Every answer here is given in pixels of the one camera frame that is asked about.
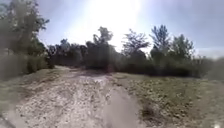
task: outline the bush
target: bush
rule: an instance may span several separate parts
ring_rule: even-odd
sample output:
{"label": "bush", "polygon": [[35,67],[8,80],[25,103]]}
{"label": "bush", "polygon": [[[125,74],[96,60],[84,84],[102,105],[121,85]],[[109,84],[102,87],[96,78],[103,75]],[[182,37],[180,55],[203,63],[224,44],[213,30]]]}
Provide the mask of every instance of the bush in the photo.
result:
{"label": "bush", "polygon": [[0,79],[8,79],[48,68],[44,57],[3,55],[0,57]]}
{"label": "bush", "polygon": [[40,69],[48,68],[47,62],[44,57],[29,56],[27,60],[27,71],[28,73],[36,72]]}

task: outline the sandy trail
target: sandy trail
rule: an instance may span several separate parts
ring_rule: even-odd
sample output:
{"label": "sandy trail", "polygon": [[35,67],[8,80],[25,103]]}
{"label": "sandy trail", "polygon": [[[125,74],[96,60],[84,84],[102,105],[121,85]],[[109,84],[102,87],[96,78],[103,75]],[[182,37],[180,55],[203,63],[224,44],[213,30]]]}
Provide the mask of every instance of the sandy trail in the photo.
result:
{"label": "sandy trail", "polygon": [[68,70],[4,117],[16,128],[145,128],[136,101],[109,79]]}

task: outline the grass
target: grass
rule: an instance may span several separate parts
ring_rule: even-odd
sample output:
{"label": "grass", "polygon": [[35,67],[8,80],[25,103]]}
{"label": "grass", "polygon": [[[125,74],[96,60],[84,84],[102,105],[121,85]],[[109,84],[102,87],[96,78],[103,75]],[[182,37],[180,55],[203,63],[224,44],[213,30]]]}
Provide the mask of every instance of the grass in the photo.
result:
{"label": "grass", "polygon": [[58,78],[58,76],[59,71],[57,69],[44,69],[9,81],[1,81],[0,112],[9,109],[20,100],[40,91],[38,88],[31,90],[30,87],[53,81]]}
{"label": "grass", "polygon": [[210,127],[214,121],[224,120],[224,86],[219,81],[122,73],[113,76],[117,85],[137,97],[146,122]]}

